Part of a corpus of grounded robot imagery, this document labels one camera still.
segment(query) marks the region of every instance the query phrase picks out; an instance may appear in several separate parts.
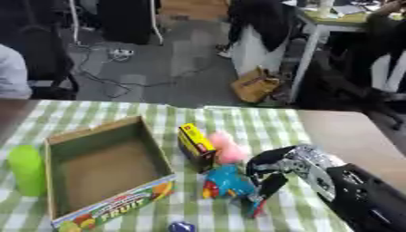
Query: power strip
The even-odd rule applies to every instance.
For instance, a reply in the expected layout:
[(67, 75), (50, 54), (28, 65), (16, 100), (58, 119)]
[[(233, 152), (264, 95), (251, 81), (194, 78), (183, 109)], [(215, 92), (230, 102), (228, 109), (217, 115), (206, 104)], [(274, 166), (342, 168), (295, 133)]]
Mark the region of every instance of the power strip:
[(114, 50), (109, 50), (109, 54), (113, 57), (131, 57), (134, 55), (134, 51), (118, 48)]

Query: fruit box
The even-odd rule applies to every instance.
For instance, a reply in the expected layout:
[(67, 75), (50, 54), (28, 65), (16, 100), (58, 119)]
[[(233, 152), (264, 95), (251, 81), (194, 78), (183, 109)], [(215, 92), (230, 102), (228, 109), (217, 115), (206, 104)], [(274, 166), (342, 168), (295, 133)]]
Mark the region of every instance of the fruit box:
[(141, 117), (44, 145), (48, 210), (60, 231), (89, 229), (170, 194), (175, 174)]

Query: green checkered tablecloth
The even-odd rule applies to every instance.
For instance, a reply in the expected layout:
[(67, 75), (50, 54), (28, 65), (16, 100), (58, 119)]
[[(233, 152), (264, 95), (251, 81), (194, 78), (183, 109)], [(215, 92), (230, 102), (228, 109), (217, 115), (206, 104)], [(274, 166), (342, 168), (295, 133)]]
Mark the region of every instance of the green checkered tablecloth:
[(50, 231), (45, 198), (22, 197), (15, 189), (5, 158), (19, 144), (39, 146), (50, 134), (143, 115), (177, 174), (170, 197), (133, 210), (94, 231), (167, 231), (172, 221), (184, 220), (206, 231), (350, 231), (299, 178), (291, 178), (267, 201), (265, 213), (245, 218), (237, 201), (202, 199), (204, 176), (197, 174), (178, 149), (177, 127), (194, 122), (204, 132), (228, 131), (252, 154), (309, 142), (293, 110), (180, 109), (167, 105), (92, 101), (40, 101), (0, 149), (0, 230)]

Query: cardboard box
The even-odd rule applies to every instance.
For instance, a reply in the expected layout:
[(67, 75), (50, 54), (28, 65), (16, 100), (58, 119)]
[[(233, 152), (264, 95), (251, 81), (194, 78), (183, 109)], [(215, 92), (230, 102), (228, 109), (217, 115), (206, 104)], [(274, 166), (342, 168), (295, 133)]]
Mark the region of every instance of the cardboard box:
[(179, 127), (178, 144), (199, 173), (213, 168), (216, 150), (193, 123)]
[(175, 174), (141, 117), (48, 138), (54, 228), (93, 228), (170, 194)]

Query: brown bag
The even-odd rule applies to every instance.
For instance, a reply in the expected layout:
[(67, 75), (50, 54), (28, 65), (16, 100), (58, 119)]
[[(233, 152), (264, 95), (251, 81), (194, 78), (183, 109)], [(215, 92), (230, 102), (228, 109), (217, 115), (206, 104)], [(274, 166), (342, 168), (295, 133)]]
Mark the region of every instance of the brown bag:
[(280, 84), (279, 79), (256, 67), (231, 83), (236, 95), (244, 102), (260, 102)]

